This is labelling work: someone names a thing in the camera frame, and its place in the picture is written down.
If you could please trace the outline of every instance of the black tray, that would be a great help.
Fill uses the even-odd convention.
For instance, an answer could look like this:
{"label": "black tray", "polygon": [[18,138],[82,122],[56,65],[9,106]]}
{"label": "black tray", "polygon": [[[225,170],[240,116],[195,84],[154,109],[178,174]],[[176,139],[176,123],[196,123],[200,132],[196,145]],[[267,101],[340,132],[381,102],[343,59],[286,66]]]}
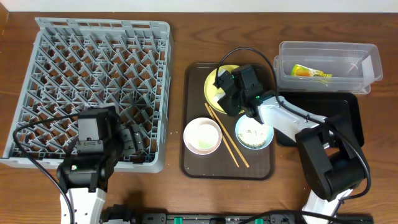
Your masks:
{"label": "black tray", "polygon": [[[310,93],[310,92],[280,92],[280,95],[299,108],[310,113],[328,118],[340,114],[351,123],[359,145],[364,144],[361,116],[356,96],[352,93]],[[296,143],[276,131],[277,142],[281,146],[295,146]]]}
{"label": "black tray", "polygon": [[[211,118],[205,108],[206,98],[203,92],[206,77],[217,66],[217,63],[194,63],[185,71],[185,92],[184,92],[184,112],[183,127],[195,118]],[[264,87],[269,88],[272,81],[269,70],[262,65],[255,65],[260,82]],[[235,124],[241,115],[229,117],[216,111],[217,116],[233,138],[244,158],[250,165],[247,168],[238,153],[232,147],[231,150],[239,164],[236,167],[225,144],[222,142],[219,148],[205,156],[199,156],[189,151],[182,140],[180,168],[182,172],[193,178],[206,179],[239,179],[239,180],[266,180],[270,178],[275,171],[274,141],[268,147],[261,150],[250,150],[240,145],[235,135]]]}

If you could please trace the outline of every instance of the gray plastic dish rack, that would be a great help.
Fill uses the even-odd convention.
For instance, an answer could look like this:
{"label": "gray plastic dish rack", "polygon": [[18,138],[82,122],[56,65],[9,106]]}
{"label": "gray plastic dish rack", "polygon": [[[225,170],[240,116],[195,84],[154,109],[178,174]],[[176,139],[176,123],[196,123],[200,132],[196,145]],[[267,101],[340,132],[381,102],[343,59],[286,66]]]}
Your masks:
{"label": "gray plastic dish rack", "polygon": [[[40,31],[0,162],[35,167],[12,140],[17,127],[114,103],[123,127],[138,124],[145,143],[143,151],[121,157],[115,171],[161,171],[173,68],[170,26],[154,21],[35,20]],[[77,121],[63,119],[25,129],[18,138],[42,166],[56,169],[77,132]]]}

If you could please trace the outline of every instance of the yellow plate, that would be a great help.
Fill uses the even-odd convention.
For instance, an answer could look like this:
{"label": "yellow plate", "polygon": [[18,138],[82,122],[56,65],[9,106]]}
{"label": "yellow plate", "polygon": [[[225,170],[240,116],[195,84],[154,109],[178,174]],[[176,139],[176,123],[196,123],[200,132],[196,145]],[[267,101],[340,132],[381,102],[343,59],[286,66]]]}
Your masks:
{"label": "yellow plate", "polygon": [[[220,67],[218,72],[220,73],[224,69],[231,72],[232,70],[234,70],[235,68],[238,68],[238,67],[239,66],[237,66],[237,65],[223,65]],[[225,111],[220,107],[220,105],[214,99],[215,95],[217,95],[219,93],[224,93],[223,89],[221,89],[221,88],[217,89],[214,86],[215,76],[216,76],[216,69],[214,69],[206,78],[205,88],[204,88],[206,101],[212,108],[214,108],[214,110],[217,110],[218,112],[225,114]]]}

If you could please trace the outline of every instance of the food packet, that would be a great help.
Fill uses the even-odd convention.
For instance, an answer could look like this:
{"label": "food packet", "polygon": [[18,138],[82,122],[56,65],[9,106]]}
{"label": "food packet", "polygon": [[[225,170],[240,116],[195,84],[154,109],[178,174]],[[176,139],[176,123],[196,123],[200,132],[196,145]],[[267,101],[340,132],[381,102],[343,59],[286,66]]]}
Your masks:
{"label": "food packet", "polygon": [[331,78],[331,74],[324,73],[312,68],[307,68],[303,65],[296,64],[292,69],[292,76],[305,76],[305,77],[327,77]]}

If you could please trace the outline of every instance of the plastic container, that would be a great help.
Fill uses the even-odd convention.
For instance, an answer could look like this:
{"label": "plastic container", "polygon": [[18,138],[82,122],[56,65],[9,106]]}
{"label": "plastic container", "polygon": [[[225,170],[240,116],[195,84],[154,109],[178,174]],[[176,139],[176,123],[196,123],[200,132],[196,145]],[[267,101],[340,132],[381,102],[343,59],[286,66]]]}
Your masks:
{"label": "plastic container", "polygon": [[[115,171],[161,171],[173,68],[170,26],[154,21],[35,20],[40,32],[0,162],[35,168],[14,145],[12,132],[18,126],[114,103],[124,128],[139,125],[145,146],[121,157]],[[77,121],[63,119],[25,129],[18,137],[42,166],[56,169],[77,132]]]}
{"label": "plastic container", "polygon": [[[330,73],[331,78],[298,77],[295,64]],[[381,80],[380,55],[374,44],[337,42],[282,42],[274,59],[280,91],[343,91],[367,94]]]}

